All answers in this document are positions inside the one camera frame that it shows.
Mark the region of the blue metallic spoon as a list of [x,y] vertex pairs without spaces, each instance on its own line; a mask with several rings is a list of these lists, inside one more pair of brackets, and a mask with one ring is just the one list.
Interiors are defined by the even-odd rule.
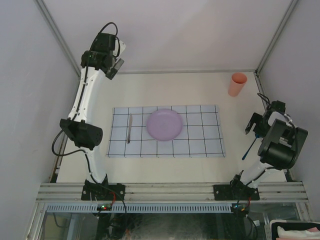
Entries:
[[248,153],[250,152],[251,148],[255,144],[256,140],[259,139],[259,138],[260,138],[260,136],[258,134],[255,134],[255,138],[254,138],[253,142],[251,143],[251,145],[248,147],[247,151],[244,153],[243,157],[241,158],[242,161],[244,161],[246,159],[246,157],[248,156]]

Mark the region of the pink plastic cup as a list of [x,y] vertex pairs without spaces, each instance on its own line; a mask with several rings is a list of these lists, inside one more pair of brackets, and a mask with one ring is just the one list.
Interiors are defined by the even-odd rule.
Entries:
[[239,95],[244,85],[246,84],[248,78],[242,72],[236,72],[231,76],[231,80],[228,87],[228,94],[231,97],[236,97]]

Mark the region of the silver table knife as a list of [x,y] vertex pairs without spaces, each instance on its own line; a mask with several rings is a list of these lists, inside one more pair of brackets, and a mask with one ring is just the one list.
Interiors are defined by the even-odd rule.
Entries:
[[126,139],[126,143],[127,144],[129,144],[131,142],[132,124],[133,124],[133,115],[129,114],[128,129],[127,129],[127,139]]

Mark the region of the blue checkered cloth placemat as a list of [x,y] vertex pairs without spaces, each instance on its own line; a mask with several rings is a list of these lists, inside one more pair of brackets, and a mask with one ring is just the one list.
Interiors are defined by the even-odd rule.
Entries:
[[110,158],[223,158],[217,105],[116,107]]

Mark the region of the purple plastic plate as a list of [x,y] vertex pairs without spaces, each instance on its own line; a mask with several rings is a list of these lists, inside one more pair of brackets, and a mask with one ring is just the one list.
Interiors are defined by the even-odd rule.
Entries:
[[146,121],[148,134],[157,141],[172,141],[182,132],[182,129],[182,117],[171,109],[156,110]]

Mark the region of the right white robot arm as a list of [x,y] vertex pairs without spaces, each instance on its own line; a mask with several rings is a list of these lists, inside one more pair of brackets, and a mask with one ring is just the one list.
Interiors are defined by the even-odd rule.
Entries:
[[286,113],[282,101],[266,103],[264,114],[253,113],[245,133],[253,131],[256,139],[262,139],[257,151],[259,161],[236,174],[230,182],[230,195],[237,200],[256,189],[271,174],[291,169],[298,160],[308,131],[297,127]]

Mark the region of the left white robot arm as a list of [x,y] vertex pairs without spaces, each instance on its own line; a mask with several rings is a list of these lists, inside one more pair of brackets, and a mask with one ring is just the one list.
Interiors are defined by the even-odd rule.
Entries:
[[83,153],[87,163],[87,183],[95,184],[92,194],[98,200],[109,196],[108,176],[103,168],[100,143],[103,130],[93,123],[93,111],[98,90],[104,80],[112,80],[123,65],[119,56],[126,48],[119,38],[110,33],[98,33],[89,50],[81,56],[81,75],[72,109],[60,128]]

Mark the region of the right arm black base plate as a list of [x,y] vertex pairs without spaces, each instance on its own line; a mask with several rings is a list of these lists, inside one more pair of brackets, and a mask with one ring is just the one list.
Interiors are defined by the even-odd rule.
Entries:
[[245,185],[231,186],[230,184],[215,184],[213,185],[213,193],[216,201],[260,200],[258,189]]

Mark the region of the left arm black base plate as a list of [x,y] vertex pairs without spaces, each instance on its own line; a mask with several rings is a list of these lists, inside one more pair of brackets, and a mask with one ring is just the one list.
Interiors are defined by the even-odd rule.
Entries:
[[107,186],[107,189],[95,183],[87,182],[81,193],[82,201],[121,201],[124,199],[126,187],[117,183]]

